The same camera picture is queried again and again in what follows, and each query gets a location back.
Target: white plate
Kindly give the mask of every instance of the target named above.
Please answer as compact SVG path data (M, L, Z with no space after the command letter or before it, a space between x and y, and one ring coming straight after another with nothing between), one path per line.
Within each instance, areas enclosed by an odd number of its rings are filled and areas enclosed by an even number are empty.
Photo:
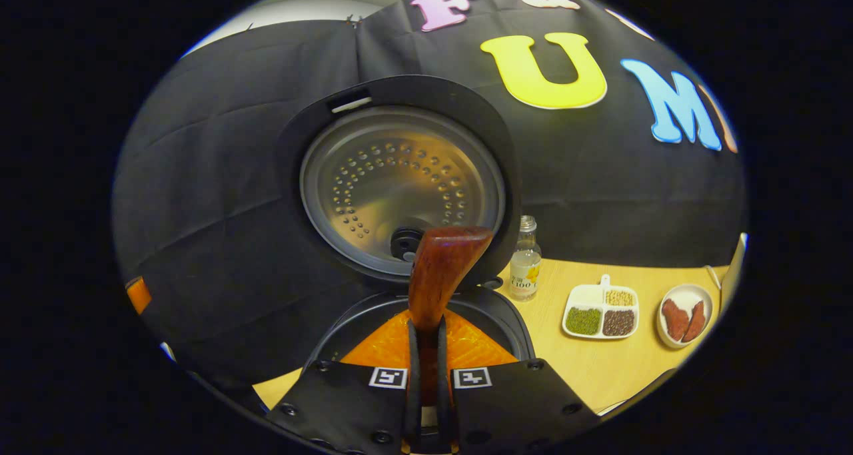
M666 331L666 318L664 318L664 302L672 299L673 303L679 309L685 310L688 313L688 316L692 316L692 307L694 307L700 301L704 301L704 326L702 327L702 331L696 338L692 339L690 342L682 343L677 342L677 340L673 340L670 337L670 334ZM671 346L671 348L685 348L685 346L690 345L693 342L696 342L698 337L708 328L708 322L710 322L710 313L712 312L712 300L710 299L710 295L708 291L698 285L693 285L692 283L684 283L683 285L678 285L673 289L670 289L664 295L663 300L660 301L660 305L658 306L658 336L660 339L664 341L667 346Z
M634 297L634 305L608 305L605 301L605 294L608 289L624 290ZM595 308L601 310L601 318L598 322L598 330L595 334L579 334L566 328L566 318L569 316L569 310L573 307L579 310L588 310ZM624 336L606 336L601 333L601 328L604 325L604 314L609 310L631 310L634 313L634 328ZM640 300L637 298L637 293L628 287L618 285L610 285L610 276L604 274L601 276L601 283L598 285L578 285L569 293L569 298L566 300L566 310L563 312L562 327L563 331L570 336L579 336L582 338L597 338L604 340L612 340L616 338L625 338L632 336L637 330L637 325L640 324Z

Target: red meat slice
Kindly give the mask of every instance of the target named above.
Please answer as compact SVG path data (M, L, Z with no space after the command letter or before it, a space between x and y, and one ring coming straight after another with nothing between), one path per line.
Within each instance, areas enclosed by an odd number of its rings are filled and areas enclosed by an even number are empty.
M666 319L666 331L670 333L670 337L673 340L682 339L690 322L688 313L679 309L672 300L664 301L663 313Z
M698 334L702 333L702 328L704 328L704 301L700 301L694 306L694 310L692 310L692 318L688 325L688 333L684 334L682 343L690 342L692 339L696 338Z

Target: wooden table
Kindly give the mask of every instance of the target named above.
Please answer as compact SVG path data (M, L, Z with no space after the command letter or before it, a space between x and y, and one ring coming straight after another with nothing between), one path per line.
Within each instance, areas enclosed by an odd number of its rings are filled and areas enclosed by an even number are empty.
M715 267L722 280L727 266ZM568 336L561 328L569 292L576 285L598 283L602 274L610 284L633 288L640 303L640 325L632 336L618 340L591 340ZM509 266L500 273L509 279ZM695 283L712 295L708 328L686 348L671 349L658 337L654 315L670 288ZM504 283L498 290L508 295ZM563 260L542 261L539 291L530 301L513 301L527 324L536 357L544 358L572 390L595 412L627 400L664 371L677 367L710 331L720 307L720 291L706 268L648 268L584 264ZM254 385L262 401L272 408L293 387L301 370L294 370Z

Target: blue letter m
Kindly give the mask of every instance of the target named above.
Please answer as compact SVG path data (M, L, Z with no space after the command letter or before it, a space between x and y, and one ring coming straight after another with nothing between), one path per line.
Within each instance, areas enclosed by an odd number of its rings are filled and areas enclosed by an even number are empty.
M661 142L679 143L682 141L682 131L672 122L670 111L682 125L684 133L692 143L696 140L694 134L698 133L698 140L708 149L719 151L722 149L720 137L716 136L714 125L710 122L708 111L704 108L702 101L698 98L696 87L690 79L673 72L672 79L676 82L676 90L672 90L663 77L658 75L652 67L642 61L631 59L622 60L622 67L640 79L643 89L646 91L649 103L652 104L655 122L652 125L652 135Z

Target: brown beans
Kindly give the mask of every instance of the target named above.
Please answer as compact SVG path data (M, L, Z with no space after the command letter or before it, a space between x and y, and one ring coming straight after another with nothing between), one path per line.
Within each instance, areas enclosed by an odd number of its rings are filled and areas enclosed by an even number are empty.
M601 333L606 336L624 336L634 330L634 312L631 310L607 310L604 312L604 327Z

